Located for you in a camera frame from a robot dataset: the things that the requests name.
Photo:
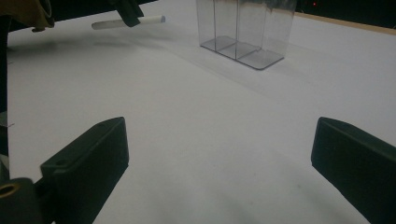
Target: white surface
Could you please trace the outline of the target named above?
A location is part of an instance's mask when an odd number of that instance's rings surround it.
[[[116,12],[12,33],[12,177],[124,116],[130,167],[95,223],[367,223],[311,166],[319,117],[396,145],[396,37],[295,18],[286,59],[255,71],[198,47],[193,0],[167,22],[94,31]]]

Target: dark background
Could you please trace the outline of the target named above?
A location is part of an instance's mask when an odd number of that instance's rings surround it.
[[[297,0],[297,12],[396,28],[396,0]]]

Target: white table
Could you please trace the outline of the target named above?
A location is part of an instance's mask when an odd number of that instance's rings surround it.
[[[312,166],[319,117],[396,145],[396,36],[295,17],[285,60],[256,71],[198,46],[194,0],[167,22],[94,31],[116,12],[10,34],[11,177],[105,119],[130,167],[95,223],[367,223]]]

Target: clear acrylic box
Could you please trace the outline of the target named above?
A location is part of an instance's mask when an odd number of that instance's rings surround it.
[[[264,69],[286,54],[297,0],[196,0],[201,47]]]

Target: transparent plastic container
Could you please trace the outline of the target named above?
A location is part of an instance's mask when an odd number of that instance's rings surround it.
[[[255,69],[282,60],[297,0],[196,0],[201,47]]]

